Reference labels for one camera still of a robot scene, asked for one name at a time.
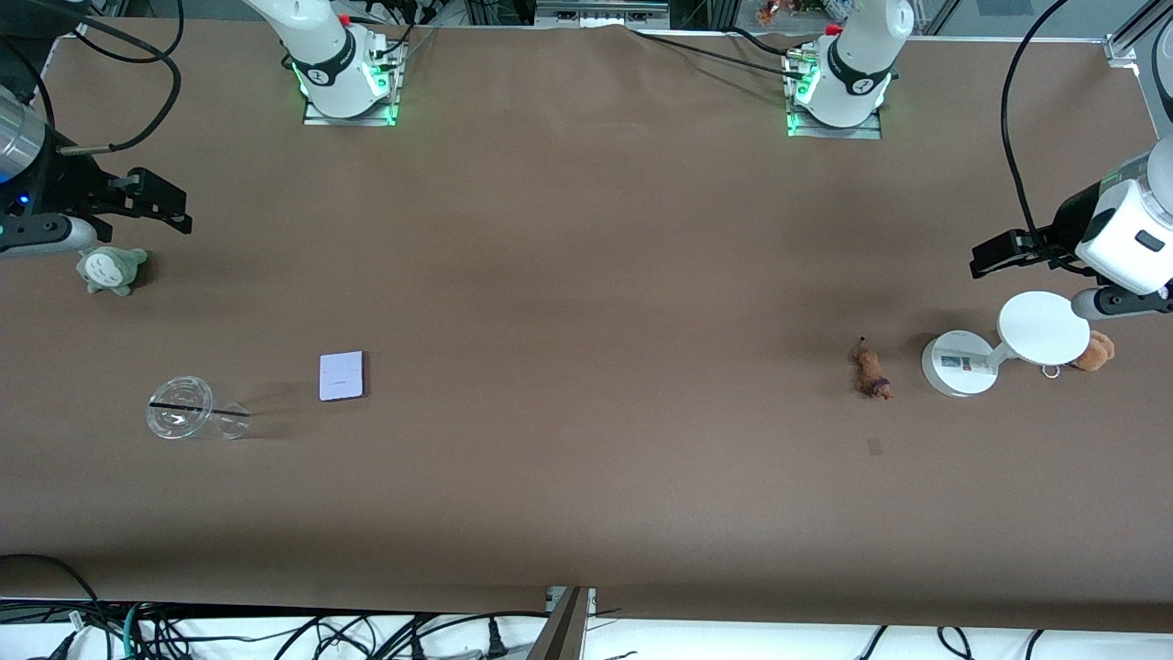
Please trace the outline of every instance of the teal cable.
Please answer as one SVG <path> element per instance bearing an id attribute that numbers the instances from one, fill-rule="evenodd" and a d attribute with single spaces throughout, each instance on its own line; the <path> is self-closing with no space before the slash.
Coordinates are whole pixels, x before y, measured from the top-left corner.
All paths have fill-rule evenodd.
<path id="1" fill-rule="evenodd" d="M 134 649 L 130 648 L 130 626 L 135 622 L 136 610 L 138 610 L 137 603 L 127 610 L 127 620 L 122 624 L 122 652 L 126 653 L 127 658 L 135 656 Z"/>

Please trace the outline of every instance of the small brown toy animal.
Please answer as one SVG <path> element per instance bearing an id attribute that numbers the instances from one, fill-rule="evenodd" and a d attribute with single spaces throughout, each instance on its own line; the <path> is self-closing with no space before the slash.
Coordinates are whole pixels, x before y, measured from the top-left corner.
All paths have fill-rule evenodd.
<path id="1" fill-rule="evenodd" d="M 1107 361 L 1113 358 L 1116 358 L 1116 345 L 1112 343 L 1112 340 L 1107 339 L 1107 335 L 1092 329 L 1092 340 L 1087 343 L 1087 351 L 1084 352 L 1084 355 L 1077 358 L 1071 363 L 1071 367 L 1082 372 L 1096 372 L 1107 365 Z"/>
<path id="2" fill-rule="evenodd" d="M 855 389 L 869 397 L 888 401 L 893 397 L 891 383 L 883 377 L 880 372 L 880 356 L 875 352 L 863 348 L 863 338 L 855 347 L 852 360 L 859 368 L 855 376 Z"/>

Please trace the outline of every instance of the table surface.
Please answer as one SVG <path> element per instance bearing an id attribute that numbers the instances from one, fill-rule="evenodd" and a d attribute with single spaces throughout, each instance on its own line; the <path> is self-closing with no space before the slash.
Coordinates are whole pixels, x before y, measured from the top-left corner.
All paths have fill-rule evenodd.
<path id="1" fill-rule="evenodd" d="M 1097 324 L 1097 374 L 1009 363 L 955 401 L 920 373 L 947 329 L 996 343 L 1015 293 L 1091 285 L 969 275 L 1022 224 L 1012 43 L 910 42 L 869 142 L 788 138 L 769 75 L 618 27 L 443 29 L 398 127 L 303 127 L 267 26 L 188 29 L 174 113 L 101 162 L 184 188 L 195 232 L 115 219 L 152 253 L 129 298 L 70 254 L 2 264 L 0 550 L 117 599 L 455 611 L 577 583 L 631 615 L 1173 627 L 1169 320 Z M 167 81 L 75 42 L 48 76 L 79 143 Z M 1040 220 L 1154 138 L 1091 43 L 1033 46 L 1012 113 Z M 894 401 L 853 393 L 860 336 Z M 368 396 L 320 403 L 346 351 Z M 184 374 L 259 437 L 151 436 Z"/>

